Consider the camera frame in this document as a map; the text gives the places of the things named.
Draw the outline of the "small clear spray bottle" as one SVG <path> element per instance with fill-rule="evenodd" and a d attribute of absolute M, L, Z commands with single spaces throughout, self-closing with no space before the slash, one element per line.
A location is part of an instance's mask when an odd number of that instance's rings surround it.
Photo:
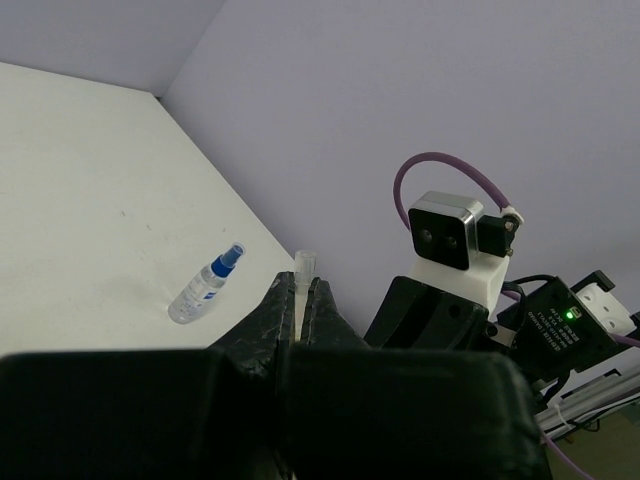
<path fill-rule="evenodd" d="M 245 253 L 242 244 L 234 243 L 205 265 L 170 303 L 167 309 L 169 318 L 185 325 L 204 316 Z"/>

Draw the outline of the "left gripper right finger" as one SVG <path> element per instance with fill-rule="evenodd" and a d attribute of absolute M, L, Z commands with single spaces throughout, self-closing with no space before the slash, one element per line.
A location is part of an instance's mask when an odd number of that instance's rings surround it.
<path fill-rule="evenodd" d="M 541 479 L 528 384 L 494 352 L 374 348 L 317 281 L 292 350 L 299 479 Z"/>

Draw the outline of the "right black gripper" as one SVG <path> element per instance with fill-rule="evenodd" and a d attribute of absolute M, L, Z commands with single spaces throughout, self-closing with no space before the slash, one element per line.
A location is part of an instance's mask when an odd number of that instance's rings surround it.
<path fill-rule="evenodd" d="M 374 348 L 500 351 L 486 336 L 486 307 L 452 293 L 397 276 L 364 335 Z"/>

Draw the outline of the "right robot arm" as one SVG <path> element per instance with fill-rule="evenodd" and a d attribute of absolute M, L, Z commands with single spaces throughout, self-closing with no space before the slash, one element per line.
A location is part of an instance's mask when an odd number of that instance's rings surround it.
<path fill-rule="evenodd" d="M 630 326 L 629 339 L 638 339 L 638 315 L 606 303 L 613 288 L 601 271 L 572 287 L 550 275 L 507 281 L 500 290 L 516 301 L 490 321 L 477 302 L 398 276 L 364 339 L 377 348 L 500 353 L 532 387 L 558 392 L 571 373 L 623 351 L 616 318 Z"/>

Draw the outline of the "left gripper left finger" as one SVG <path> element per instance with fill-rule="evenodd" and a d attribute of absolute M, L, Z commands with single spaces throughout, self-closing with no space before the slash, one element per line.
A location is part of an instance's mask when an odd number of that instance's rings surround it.
<path fill-rule="evenodd" d="M 293 276 L 205 348 L 45 352 L 1 361 L 5 479 L 287 479 L 275 368 Z"/>

